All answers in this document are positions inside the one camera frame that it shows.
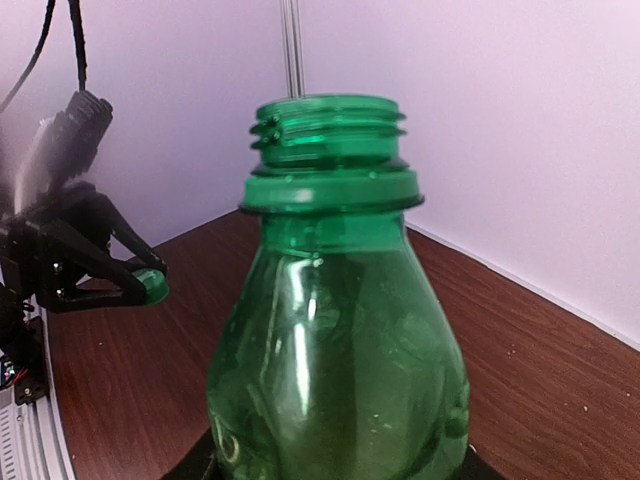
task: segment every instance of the black cable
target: black cable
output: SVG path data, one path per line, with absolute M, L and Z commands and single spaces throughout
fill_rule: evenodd
M 40 54 L 42 53 L 42 49 L 44 48 L 44 44 L 47 40 L 47 36 L 49 35 L 49 28 L 51 27 L 51 20 L 53 18 L 53 9 L 55 6 L 56 6 L 56 0 L 49 0 L 49 2 L 47 3 L 47 10 L 44 16 L 44 23 L 42 24 L 42 32 L 40 33 L 40 40 L 38 40 L 38 45 L 36 46 L 36 50 L 35 52 L 33 52 L 33 55 L 31 56 L 29 65 L 27 65 L 27 68 L 25 68 L 24 72 L 22 72 L 22 75 L 20 75 L 20 78 L 18 79 L 14 87 L 11 89 L 11 91 L 9 92 L 7 97 L 4 99 L 4 101 L 0 104 L 0 115 L 2 115 L 2 113 L 4 113 L 4 111 L 7 109 L 7 107 L 13 100 L 13 98 L 16 96 L 20 88 L 22 88 L 22 85 L 24 84 L 24 82 L 27 80 L 27 78 L 31 74 L 31 71 L 33 70 L 33 68 L 36 66 L 36 63 L 38 62 L 38 58 L 40 58 Z
M 78 65 L 78 89 L 86 89 L 87 84 L 87 54 L 84 49 L 84 31 L 82 29 L 82 14 L 80 0 L 69 0 L 69 13 L 73 25 L 73 40 L 76 44 L 76 62 Z

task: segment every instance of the wall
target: wall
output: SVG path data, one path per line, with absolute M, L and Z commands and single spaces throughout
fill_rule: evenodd
M 26 66 L 46 0 L 0 2 L 0 95 Z M 285 95 L 280 9 L 269 0 L 83 1 L 88 89 L 114 105 L 91 177 L 150 243 L 235 208 L 257 162 L 255 109 Z M 68 3 L 1 120 L 14 161 L 76 87 Z
M 428 196 L 409 220 L 637 347 L 637 2 L 303 6 L 309 91 L 409 116 Z

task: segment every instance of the bottle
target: bottle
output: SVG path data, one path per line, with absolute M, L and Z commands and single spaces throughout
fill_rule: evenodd
M 445 480 L 468 445 L 460 349 L 404 227 L 423 201 L 396 103 L 258 110 L 242 208 L 262 242 L 209 372 L 227 480 Z

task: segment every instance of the green bottle cap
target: green bottle cap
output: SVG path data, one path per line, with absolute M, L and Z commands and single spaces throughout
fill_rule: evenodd
M 169 296 L 169 284 L 160 270 L 144 268 L 133 272 L 133 275 L 142 282 L 147 289 L 147 301 L 145 305 L 157 305 Z
M 258 110 L 251 132 L 262 163 L 242 208 L 256 213 L 403 210 L 423 202 L 398 154 L 398 105 L 363 95 L 289 99 Z

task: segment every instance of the wood grain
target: wood grain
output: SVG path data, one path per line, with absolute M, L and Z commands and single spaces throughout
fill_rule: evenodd
M 464 351 L 472 443 L 507 478 L 640 478 L 640 354 L 479 263 L 410 238 Z M 159 247 L 172 295 L 56 316 L 50 340 L 79 480 L 157 479 L 208 426 L 209 360 L 259 242 L 233 213 Z

